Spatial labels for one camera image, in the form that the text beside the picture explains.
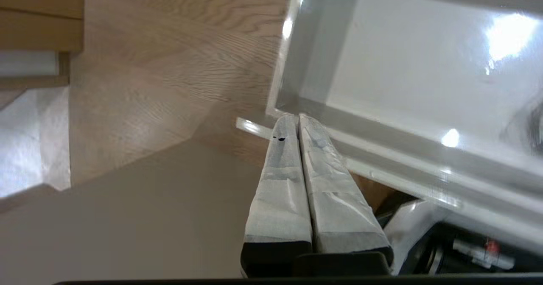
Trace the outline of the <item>left gripper right finger wrapped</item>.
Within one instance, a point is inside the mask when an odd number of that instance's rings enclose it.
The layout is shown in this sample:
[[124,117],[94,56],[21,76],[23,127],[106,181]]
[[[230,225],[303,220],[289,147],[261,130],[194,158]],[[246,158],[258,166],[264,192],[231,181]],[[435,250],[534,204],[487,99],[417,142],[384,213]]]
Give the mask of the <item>left gripper right finger wrapped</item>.
[[300,115],[299,140],[316,251],[377,251],[391,266],[392,246],[326,128],[313,117]]

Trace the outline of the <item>left gripper left finger wrapped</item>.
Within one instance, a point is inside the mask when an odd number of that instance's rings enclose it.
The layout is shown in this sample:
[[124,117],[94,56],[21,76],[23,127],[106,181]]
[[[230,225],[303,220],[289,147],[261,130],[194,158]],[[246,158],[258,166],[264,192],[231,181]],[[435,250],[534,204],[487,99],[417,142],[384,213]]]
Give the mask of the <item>left gripper left finger wrapped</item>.
[[313,250],[297,128],[297,116],[285,115],[271,133],[240,256],[248,278],[291,277],[296,259]]

